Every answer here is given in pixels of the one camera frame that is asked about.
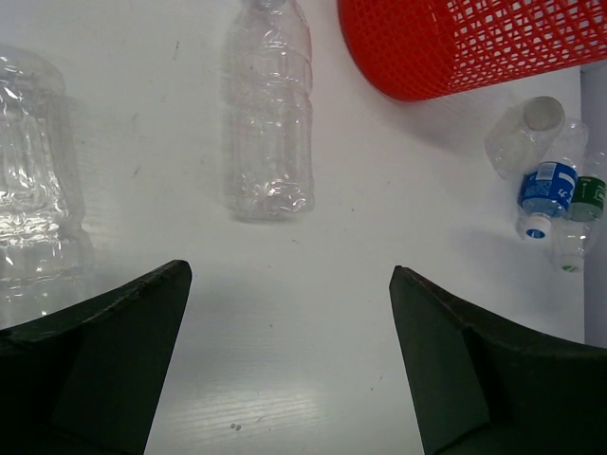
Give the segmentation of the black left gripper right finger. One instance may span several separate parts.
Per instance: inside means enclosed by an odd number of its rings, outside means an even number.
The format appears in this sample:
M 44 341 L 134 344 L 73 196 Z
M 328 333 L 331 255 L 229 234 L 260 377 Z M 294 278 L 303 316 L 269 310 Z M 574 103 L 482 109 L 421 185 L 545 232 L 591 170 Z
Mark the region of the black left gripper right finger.
M 390 297 L 428 454 L 602 454 L 606 352 L 529 329 L 408 267 Z

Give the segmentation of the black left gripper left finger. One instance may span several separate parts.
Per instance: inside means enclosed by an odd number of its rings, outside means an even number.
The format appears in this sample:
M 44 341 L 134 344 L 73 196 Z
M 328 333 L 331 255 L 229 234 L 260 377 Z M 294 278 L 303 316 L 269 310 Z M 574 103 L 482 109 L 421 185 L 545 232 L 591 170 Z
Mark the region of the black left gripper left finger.
M 143 453 L 192 279 L 173 260 L 2 330 L 2 453 Z

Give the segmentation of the clear ribbed plastic bottle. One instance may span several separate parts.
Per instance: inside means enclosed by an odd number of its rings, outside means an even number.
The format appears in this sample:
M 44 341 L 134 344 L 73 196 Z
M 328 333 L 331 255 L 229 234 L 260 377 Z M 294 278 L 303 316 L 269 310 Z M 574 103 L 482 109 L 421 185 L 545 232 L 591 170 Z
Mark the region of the clear ribbed plastic bottle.
M 43 57 L 1 48 L 1 326 L 88 298 L 93 247 L 64 78 Z

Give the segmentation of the blue label plastic bottle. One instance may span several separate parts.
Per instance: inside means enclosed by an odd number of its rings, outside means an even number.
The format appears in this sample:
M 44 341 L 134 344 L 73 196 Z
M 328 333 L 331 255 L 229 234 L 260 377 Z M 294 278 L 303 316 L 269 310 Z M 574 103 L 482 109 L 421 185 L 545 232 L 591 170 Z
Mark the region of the blue label plastic bottle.
M 578 173 L 575 167 L 559 161 L 544 161 L 522 185 L 520 207 L 525 237 L 544 239 L 552 222 L 568 211 Z

